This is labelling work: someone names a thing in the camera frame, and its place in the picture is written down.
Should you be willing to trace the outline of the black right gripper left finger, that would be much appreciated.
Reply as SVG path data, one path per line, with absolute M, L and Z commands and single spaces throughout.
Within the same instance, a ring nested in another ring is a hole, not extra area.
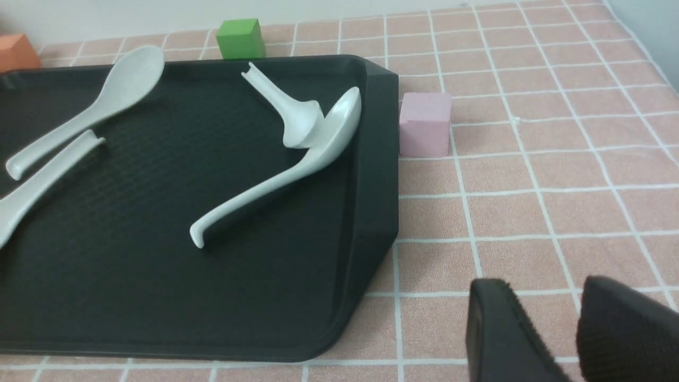
M 500 279 L 470 285 L 466 357 L 470 381 L 569 381 L 511 286 Z

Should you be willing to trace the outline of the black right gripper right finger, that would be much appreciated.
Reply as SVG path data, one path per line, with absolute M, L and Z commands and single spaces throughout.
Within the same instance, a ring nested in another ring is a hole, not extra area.
M 586 381 L 677 381 L 678 316 L 609 278 L 588 276 L 576 346 Z

